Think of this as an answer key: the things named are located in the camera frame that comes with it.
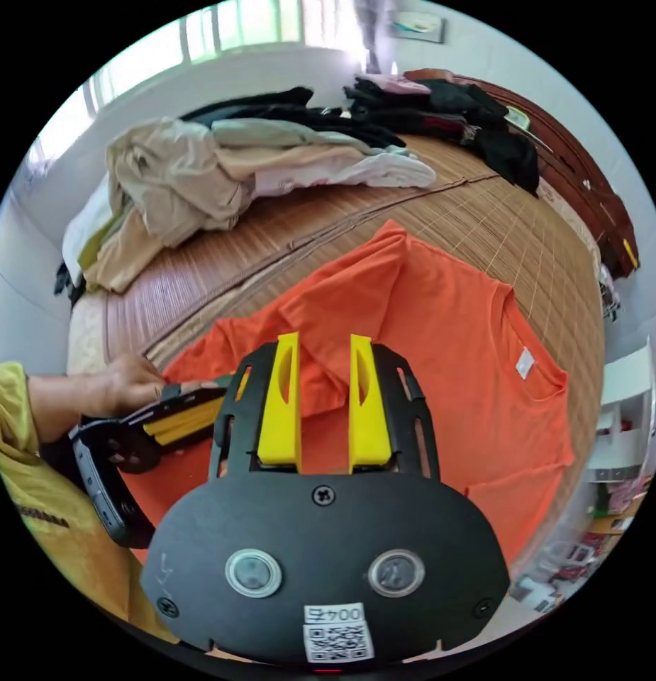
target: yellow shirt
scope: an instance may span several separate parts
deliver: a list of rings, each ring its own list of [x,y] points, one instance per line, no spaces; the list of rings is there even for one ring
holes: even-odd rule
[[[25,372],[0,364],[0,473],[23,522],[56,568],[107,612],[176,642],[140,588],[140,565],[108,536],[89,498],[36,454]]]

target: curtain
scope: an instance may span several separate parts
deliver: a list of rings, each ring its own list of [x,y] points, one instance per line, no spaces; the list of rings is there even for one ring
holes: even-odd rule
[[[384,16],[384,0],[354,0],[356,19],[366,49],[366,73],[382,73],[377,59],[377,24]]]

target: woven mat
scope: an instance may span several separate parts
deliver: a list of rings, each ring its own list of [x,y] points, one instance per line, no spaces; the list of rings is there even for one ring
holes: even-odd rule
[[[418,238],[512,284],[522,313],[569,374],[575,462],[546,520],[512,566],[518,572],[572,496],[595,437],[604,327],[594,266],[579,236],[544,201],[487,172],[461,149],[420,138],[410,139],[410,146],[439,173],[435,191],[324,187],[259,201],[232,234],[207,234],[182,253],[165,253],[127,294],[108,296],[104,318],[111,342],[106,352],[113,357],[124,350],[150,348],[148,355],[164,367],[205,333],[212,320],[256,312],[317,267],[363,244],[387,219],[396,220]],[[439,158],[455,168],[443,172]],[[244,236],[234,240],[239,233]],[[247,276],[241,272],[255,276],[241,285]],[[231,273],[238,280],[232,281]],[[230,293],[212,295],[215,286]],[[194,310],[200,312],[193,316]],[[189,317],[178,343],[163,346],[161,339]]]
[[[428,138],[408,138],[418,158],[437,174],[426,189],[314,187],[259,199],[231,232],[202,233],[162,251],[123,295],[104,296],[106,361],[144,353],[203,305],[316,236],[411,198],[495,177],[463,149]]]
[[[164,368],[222,316],[249,316],[281,293],[370,239],[392,218],[413,235],[512,284],[523,315],[557,364],[569,374],[569,427],[575,462],[560,484],[544,522],[512,565],[518,574],[541,547],[571,498],[586,465],[599,413],[604,328],[591,256],[577,234],[544,202],[502,178],[485,179],[412,199],[362,223],[305,245],[267,268],[235,296],[219,301],[197,333],[185,333],[169,352],[149,353]]]

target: orange t-shirt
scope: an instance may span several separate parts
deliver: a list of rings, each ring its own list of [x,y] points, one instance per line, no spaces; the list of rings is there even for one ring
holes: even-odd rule
[[[167,379],[232,372],[260,344],[292,331],[301,346],[305,472],[346,471],[350,334],[369,336],[408,360],[432,415],[442,482],[483,511],[510,563],[573,461],[567,374],[518,310],[512,287],[388,221],[263,310],[218,321]],[[210,447],[124,476],[153,523],[206,481]]]

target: qr code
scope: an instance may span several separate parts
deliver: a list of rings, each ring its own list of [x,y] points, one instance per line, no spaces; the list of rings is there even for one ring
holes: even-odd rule
[[[364,622],[330,626],[304,626],[309,662],[358,662],[374,657],[368,625]]]

